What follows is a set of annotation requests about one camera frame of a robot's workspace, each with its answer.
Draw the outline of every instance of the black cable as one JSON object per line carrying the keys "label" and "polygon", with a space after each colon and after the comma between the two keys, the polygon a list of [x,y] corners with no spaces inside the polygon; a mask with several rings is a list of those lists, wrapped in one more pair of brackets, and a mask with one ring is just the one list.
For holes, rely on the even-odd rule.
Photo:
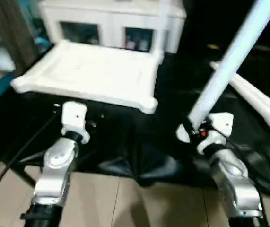
{"label": "black cable", "polygon": [[[227,137],[224,133],[222,133],[220,130],[218,130],[218,129],[216,129],[216,128],[214,128],[213,126],[211,126],[211,128],[213,129],[213,130],[215,130],[216,132],[218,132],[219,134],[221,134],[235,149],[236,149],[236,151],[237,151],[237,153],[243,158],[243,160],[242,161],[244,161],[245,162],[245,165],[246,165],[246,167],[247,167],[247,169],[248,169],[248,171],[250,172],[250,171],[252,171],[252,172],[255,172],[255,173],[257,173],[259,176],[261,176],[264,180],[266,180],[269,184],[270,184],[270,180],[267,178],[267,177],[265,177],[265,176],[263,176],[262,174],[260,174],[260,172],[258,172],[257,170],[255,170],[254,169],[254,167],[252,167],[251,165],[250,165],[250,163],[249,163],[249,161],[248,161],[248,159],[242,154],[242,152],[241,152],[241,149],[229,138],[229,137]],[[254,177],[254,176],[252,176],[251,177],[251,179],[252,179],[252,181],[255,183],[255,185],[257,186],[257,187],[259,187],[259,188],[262,188],[262,189],[264,189],[264,186],[263,185],[261,185],[257,180],[256,180],[256,178]]]}
{"label": "black cable", "polygon": [[3,171],[0,174],[0,182],[3,179],[4,175],[7,173],[7,171],[10,169],[11,165],[14,164],[14,162],[17,160],[19,155],[27,148],[27,146],[51,123],[55,116],[60,111],[57,111],[55,114],[53,114],[50,119],[39,129],[36,131],[36,133],[25,143],[25,145],[16,153],[16,155],[6,164],[6,167],[3,169]]}

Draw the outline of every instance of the black table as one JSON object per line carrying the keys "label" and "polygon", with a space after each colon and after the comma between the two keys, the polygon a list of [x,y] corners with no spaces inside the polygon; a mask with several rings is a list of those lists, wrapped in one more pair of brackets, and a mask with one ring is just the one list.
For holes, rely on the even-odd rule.
{"label": "black table", "polygon": [[[91,135],[90,142],[80,148],[77,171],[131,177],[142,186],[156,181],[214,186],[208,169],[202,167],[203,158],[191,145],[181,143],[175,130],[212,73],[209,61],[219,57],[215,52],[205,52],[200,58],[166,55],[157,74],[155,97],[159,104],[152,115],[133,108],[69,97],[35,92],[18,94],[9,88],[0,97],[0,161],[10,161],[55,114],[45,129],[35,135],[19,160],[50,147],[60,136],[62,127],[61,108],[54,104],[76,100],[88,107],[87,130]],[[239,74],[270,96],[270,55],[252,53]],[[270,152],[270,129],[230,86],[213,112],[234,114],[231,139],[243,151],[249,154],[251,148],[263,144]],[[12,170],[33,186],[35,181],[24,168],[42,166],[42,157],[16,162]],[[262,162],[255,164],[269,174]]]}

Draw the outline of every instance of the white cabinet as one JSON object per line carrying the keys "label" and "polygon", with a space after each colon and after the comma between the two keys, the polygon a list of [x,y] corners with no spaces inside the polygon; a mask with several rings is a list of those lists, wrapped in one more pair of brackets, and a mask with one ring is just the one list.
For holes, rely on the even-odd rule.
{"label": "white cabinet", "polygon": [[[149,51],[158,26],[157,0],[44,0],[40,10],[52,42],[74,42]],[[178,48],[186,14],[172,0],[165,51]]]}

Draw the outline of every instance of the white tray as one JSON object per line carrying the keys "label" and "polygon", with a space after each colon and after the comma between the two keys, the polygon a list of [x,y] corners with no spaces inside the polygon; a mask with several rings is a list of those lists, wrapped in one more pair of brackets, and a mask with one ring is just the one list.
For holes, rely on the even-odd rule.
{"label": "white tray", "polygon": [[19,93],[43,92],[140,109],[157,107],[154,88],[162,52],[142,53],[61,41],[11,82]]}

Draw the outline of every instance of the white stick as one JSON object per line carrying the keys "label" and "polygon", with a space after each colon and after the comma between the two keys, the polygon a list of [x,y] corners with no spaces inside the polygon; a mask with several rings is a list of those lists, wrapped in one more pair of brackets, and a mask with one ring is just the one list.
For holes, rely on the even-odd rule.
{"label": "white stick", "polygon": [[[215,62],[211,62],[210,65],[213,69],[219,68]],[[230,85],[263,117],[270,127],[270,98],[237,73],[231,79]]]}
{"label": "white stick", "polygon": [[257,0],[188,116],[194,129],[207,117],[269,20],[270,0]]}

